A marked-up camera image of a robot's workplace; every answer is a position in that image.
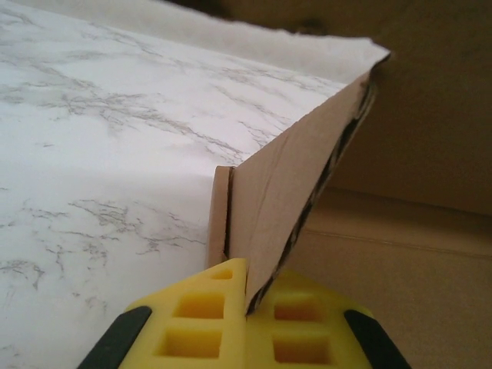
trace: marble pattern surface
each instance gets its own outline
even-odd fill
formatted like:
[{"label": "marble pattern surface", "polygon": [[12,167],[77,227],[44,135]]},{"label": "marble pattern surface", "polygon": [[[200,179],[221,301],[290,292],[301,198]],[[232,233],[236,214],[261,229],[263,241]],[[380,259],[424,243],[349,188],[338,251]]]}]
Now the marble pattern surface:
[{"label": "marble pattern surface", "polygon": [[76,367],[204,267],[216,165],[343,86],[0,1],[0,367]]}]

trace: cardboard corner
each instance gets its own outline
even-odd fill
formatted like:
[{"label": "cardboard corner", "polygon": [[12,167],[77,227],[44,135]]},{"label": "cardboard corner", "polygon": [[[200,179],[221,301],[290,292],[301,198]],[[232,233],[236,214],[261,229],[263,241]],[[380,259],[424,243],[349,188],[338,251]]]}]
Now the cardboard corner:
[{"label": "cardboard corner", "polygon": [[233,168],[216,167],[208,220],[207,268],[225,260],[228,243],[228,209]]},{"label": "cardboard corner", "polygon": [[234,169],[228,256],[249,260],[248,314],[260,304],[285,263],[347,143],[365,118],[374,100],[371,72]]}]

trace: cardboard fold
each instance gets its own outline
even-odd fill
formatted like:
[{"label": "cardboard fold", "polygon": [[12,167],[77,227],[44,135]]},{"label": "cardboard fold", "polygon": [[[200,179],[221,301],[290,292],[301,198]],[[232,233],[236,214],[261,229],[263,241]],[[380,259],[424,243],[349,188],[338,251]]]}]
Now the cardboard fold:
[{"label": "cardboard fold", "polygon": [[249,314],[295,246],[371,106],[370,75],[359,77],[234,169],[228,256],[249,260],[245,307]]}]

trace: cardboard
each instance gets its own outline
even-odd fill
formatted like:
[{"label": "cardboard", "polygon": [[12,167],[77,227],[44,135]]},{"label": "cardboard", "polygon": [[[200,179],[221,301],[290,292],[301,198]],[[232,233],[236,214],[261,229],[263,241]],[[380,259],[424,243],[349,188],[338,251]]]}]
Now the cardboard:
[{"label": "cardboard", "polygon": [[228,254],[226,245],[229,244],[228,226],[229,188],[232,175],[231,167],[217,167],[210,203],[210,218],[208,221],[207,265],[220,264]]},{"label": "cardboard", "polygon": [[342,133],[352,132],[370,106],[369,75],[362,75],[234,170],[228,247],[230,255],[250,261],[248,311],[259,304],[295,245],[347,143]]},{"label": "cardboard", "polygon": [[[423,2],[409,4],[408,27]],[[233,168],[211,224],[226,214],[222,249],[249,260],[247,314],[287,265],[372,310],[413,368],[489,367],[489,86],[469,61],[443,68],[415,45]]]}]

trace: black rubber grip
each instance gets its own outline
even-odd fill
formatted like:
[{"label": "black rubber grip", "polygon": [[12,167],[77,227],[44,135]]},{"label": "black rubber grip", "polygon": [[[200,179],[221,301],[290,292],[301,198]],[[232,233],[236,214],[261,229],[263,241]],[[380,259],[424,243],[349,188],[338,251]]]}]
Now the black rubber grip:
[{"label": "black rubber grip", "polygon": [[118,369],[151,314],[140,306],[119,315],[78,369]]},{"label": "black rubber grip", "polygon": [[344,316],[373,369],[411,369],[376,320],[355,310],[345,311]]}]

